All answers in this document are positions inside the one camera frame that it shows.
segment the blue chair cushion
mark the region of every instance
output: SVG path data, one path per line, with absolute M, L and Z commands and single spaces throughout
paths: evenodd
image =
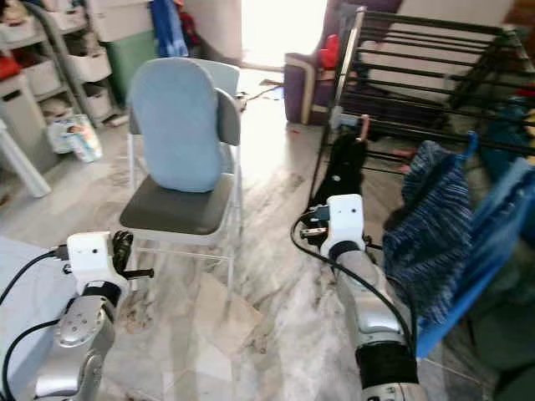
M 186 58 L 151 60 L 136 73 L 128 100 L 152 179 L 170 190 L 213 190 L 222 155 L 217 94 L 206 72 Z

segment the blue clothing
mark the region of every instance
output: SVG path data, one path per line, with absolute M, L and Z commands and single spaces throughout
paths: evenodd
M 486 137 L 496 142 L 504 144 L 529 146 L 531 141 L 522 125 L 515 124 L 506 119 L 523 121 L 530 110 L 530 106 L 523 97 L 512 96 L 514 104 L 504 104 L 498 107 L 498 116 L 503 119 L 496 119 L 489 122 Z M 481 149 L 481 160 L 485 164 L 492 181 L 498 181 L 504 175 L 509 166 L 519 157 L 517 154 L 506 150 L 484 148 Z M 531 209 L 524 227 L 522 237 L 532 245 L 535 245 L 535 207 Z
M 446 322 L 420 321 L 417 355 L 423 358 L 455 326 L 511 257 L 522 226 L 535 205 L 535 169 L 518 158 L 478 207 L 472 250 Z
M 150 10 L 160 57 L 187 57 L 181 19 L 173 0 L 154 0 L 150 2 Z
M 406 284 L 418 316 L 435 323 L 446 320 L 471 249 L 462 159 L 425 141 L 405 177 L 403 219 L 383 237 L 386 274 Z

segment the bright light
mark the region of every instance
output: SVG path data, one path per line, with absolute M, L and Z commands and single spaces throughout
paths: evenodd
M 324 27 L 326 2 L 242 0 L 245 61 L 282 66 L 285 53 L 312 53 Z

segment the blue striped cloth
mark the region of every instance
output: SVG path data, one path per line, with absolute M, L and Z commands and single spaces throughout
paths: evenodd
M 386 274 L 410 284 L 416 313 L 428 322 L 446 320 L 470 254 L 472 210 L 463 159 L 425 141 L 403 185 L 408 210 L 383 236 Z

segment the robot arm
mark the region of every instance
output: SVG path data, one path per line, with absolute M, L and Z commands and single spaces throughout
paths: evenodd
M 320 206 L 309 221 L 315 228 L 301 237 L 324 236 L 322 256 L 336 261 L 366 280 L 409 321 L 407 308 L 391 291 L 383 271 L 365 252 L 362 240 L 364 214 L 360 195 L 336 195 Z M 400 321 L 372 291 L 343 272 L 337 274 L 337 291 L 344 304 L 346 323 L 360 369 L 366 401 L 426 401 L 418 383 L 416 360 L 406 342 Z
M 79 295 L 53 329 L 52 349 L 38 372 L 36 399 L 96 398 L 104 358 L 115 339 L 116 314 L 128 295 L 127 278 L 154 275 L 152 270 L 125 272 L 132 238 L 118 232 L 113 256 L 108 232 L 75 234 L 67 240 Z

